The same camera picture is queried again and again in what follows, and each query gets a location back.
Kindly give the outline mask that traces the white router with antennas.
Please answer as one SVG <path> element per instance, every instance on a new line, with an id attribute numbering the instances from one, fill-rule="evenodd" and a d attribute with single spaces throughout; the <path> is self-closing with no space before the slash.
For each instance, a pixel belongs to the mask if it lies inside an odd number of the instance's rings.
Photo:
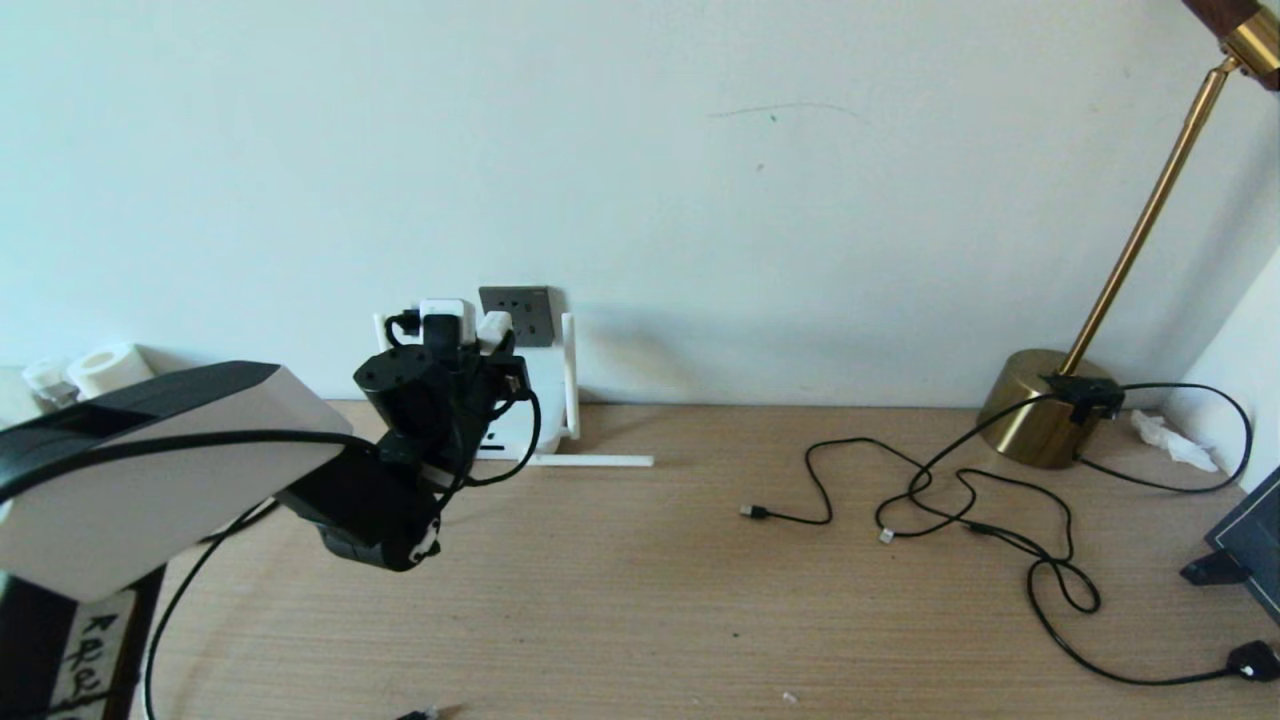
<path id="1" fill-rule="evenodd" d="M 422 345 L 419 337 L 419 305 L 392 315 L 376 313 L 372 315 L 378 333 L 378 348 L 393 350 L 390 342 L 397 340 L 403 347 L 415 348 Z M 531 405 L 520 404 L 492 425 L 488 436 L 490 443 L 484 445 L 477 454 L 483 461 L 518 462 L 525 454 L 531 454 L 531 466 L 548 468 L 652 468 L 655 457 L 652 455 L 618 454 L 563 454 L 561 446 L 566 441 L 576 441 L 581 436 L 580 388 L 575 347 L 573 316 L 563 313 L 556 319 L 556 342 L 547 348 L 521 348 L 532 392 L 539 400 L 540 423 L 534 424 Z"/>

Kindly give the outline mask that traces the white toilet paper roll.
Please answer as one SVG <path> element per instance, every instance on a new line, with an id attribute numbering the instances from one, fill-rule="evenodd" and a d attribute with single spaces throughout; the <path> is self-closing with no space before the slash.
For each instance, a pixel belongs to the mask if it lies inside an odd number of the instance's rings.
<path id="1" fill-rule="evenodd" d="M 65 375 L 79 398 L 88 400 L 137 386 L 156 374 L 137 345 L 115 343 L 73 360 Z"/>

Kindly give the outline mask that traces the small clear plastic jar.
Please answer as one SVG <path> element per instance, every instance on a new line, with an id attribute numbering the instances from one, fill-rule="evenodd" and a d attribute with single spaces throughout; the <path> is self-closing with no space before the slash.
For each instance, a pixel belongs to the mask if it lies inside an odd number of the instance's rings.
<path id="1" fill-rule="evenodd" d="M 31 391 L 54 405 L 73 404 L 78 388 L 67 375 L 69 363 L 64 357 L 45 357 L 22 369 L 22 378 Z"/>

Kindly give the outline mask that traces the brass desk lamp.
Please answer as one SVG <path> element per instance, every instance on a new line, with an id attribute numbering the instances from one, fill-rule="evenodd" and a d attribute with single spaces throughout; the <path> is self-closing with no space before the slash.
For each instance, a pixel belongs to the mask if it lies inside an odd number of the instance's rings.
<path id="1" fill-rule="evenodd" d="M 1190 100 L 1181 127 L 1158 173 L 1123 251 L 1108 273 L 1070 348 L 1024 348 L 1011 354 L 991 387 L 977 419 L 978 436 L 995 451 L 1016 462 L 1064 469 L 1082 459 L 1102 421 L 1083 427 L 1068 420 L 1070 407 L 1050 395 L 1042 375 L 1108 377 L 1087 354 L 1133 266 L 1151 237 L 1204 127 L 1233 76 L 1252 78 L 1271 94 L 1280 94 L 1280 15 L 1265 0 L 1181 0 L 1188 12 L 1213 36 L 1222 58 L 1211 67 Z"/>

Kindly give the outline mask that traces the black clip on lamp base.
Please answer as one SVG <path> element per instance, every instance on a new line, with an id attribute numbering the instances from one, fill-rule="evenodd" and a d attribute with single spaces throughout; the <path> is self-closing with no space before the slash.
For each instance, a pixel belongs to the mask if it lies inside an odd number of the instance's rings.
<path id="1" fill-rule="evenodd" d="M 1126 391 L 1108 377 L 1051 373 L 1041 379 L 1050 395 L 1070 407 L 1068 420 L 1084 425 L 1089 419 L 1112 419 L 1123 407 Z"/>

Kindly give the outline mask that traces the crumpled white tissue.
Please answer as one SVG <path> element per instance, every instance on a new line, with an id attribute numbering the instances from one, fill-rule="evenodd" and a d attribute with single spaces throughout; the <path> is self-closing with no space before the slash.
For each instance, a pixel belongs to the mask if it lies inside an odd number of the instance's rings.
<path id="1" fill-rule="evenodd" d="M 1193 466 L 1201 471 L 1219 471 L 1219 465 L 1211 452 L 1193 439 L 1171 429 L 1164 416 L 1147 414 L 1135 409 L 1130 413 L 1130 424 L 1142 442 L 1162 450 L 1172 461 Z"/>

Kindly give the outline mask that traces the dark blue box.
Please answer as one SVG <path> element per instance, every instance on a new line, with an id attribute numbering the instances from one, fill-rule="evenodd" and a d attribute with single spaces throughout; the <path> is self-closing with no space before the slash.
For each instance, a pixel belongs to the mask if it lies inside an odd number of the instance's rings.
<path id="1" fill-rule="evenodd" d="M 1280 465 L 1206 536 L 1211 552 L 1187 564 L 1192 585 L 1240 585 L 1280 625 Z"/>

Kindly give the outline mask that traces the grey wall socket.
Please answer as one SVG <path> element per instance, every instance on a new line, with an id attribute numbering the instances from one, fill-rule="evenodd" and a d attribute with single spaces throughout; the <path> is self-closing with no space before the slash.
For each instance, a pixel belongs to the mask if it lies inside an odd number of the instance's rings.
<path id="1" fill-rule="evenodd" d="M 556 342 L 556 319 L 548 286 L 483 286 L 483 310 L 508 313 L 521 348 L 547 348 Z"/>

